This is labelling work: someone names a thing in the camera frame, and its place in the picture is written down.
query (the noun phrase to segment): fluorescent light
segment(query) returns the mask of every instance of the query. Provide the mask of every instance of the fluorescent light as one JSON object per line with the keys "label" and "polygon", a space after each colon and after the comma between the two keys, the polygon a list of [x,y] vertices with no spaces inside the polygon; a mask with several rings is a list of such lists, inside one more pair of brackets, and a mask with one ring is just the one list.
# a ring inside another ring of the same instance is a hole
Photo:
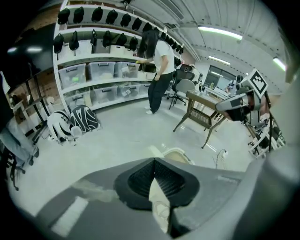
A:
{"label": "fluorescent light", "polygon": [[281,68],[282,70],[284,70],[284,71],[286,70],[286,66],[283,64],[282,61],[279,60],[279,58],[274,58],[273,61],[276,62],[276,64],[277,64],[278,66],[280,66],[280,68]]}
{"label": "fluorescent light", "polygon": [[225,64],[227,64],[227,65],[230,65],[230,63],[229,62],[226,62],[226,61],[224,61],[224,60],[222,60],[222,59],[219,59],[219,58],[215,58],[215,57],[212,57],[212,56],[208,56],[210,59],[213,59],[213,60],[216,60],[216,61],[219,61],[219,62],[222,62],[222,63],[225,63]]}
{"label": "fluorescent light", "polygon": [[202,31],[207,31],[207,32],[220,33],[220,34],[223,34],[223,35],[227,35],[227,36],[236,38],[238,40],[242,40],[242,38],[243,38],[243,36],[241,36],[241,35],[235,34],[233,32],[228,32],[228,31],[225,31],[225,30],[221,30],[221,29],[208,28],[208,27],[198,27],[198,29],[202,30]]}
{"label": "fluorescent light", "polygon": [[27,52],[29,52],[29,53],[39,53],[42,50],[43,49],[41,47],[29,47],[29,48],[27,48]]}
{"label": "fluorescent light", "polygon": [[17,48],[16,47],[11,47],[11,48],[9,48],[8,49],[8,53],[13,53],[15,50],[17,50]]}
{"label": "fluorescent light", "polygon": [[213,71],[210,71],[210,72],[211,72],[212,74],[214,74],[214,75],[223,77],[223,75],[220,75],[219,73],[216,73],[216,72],[213,72]]}

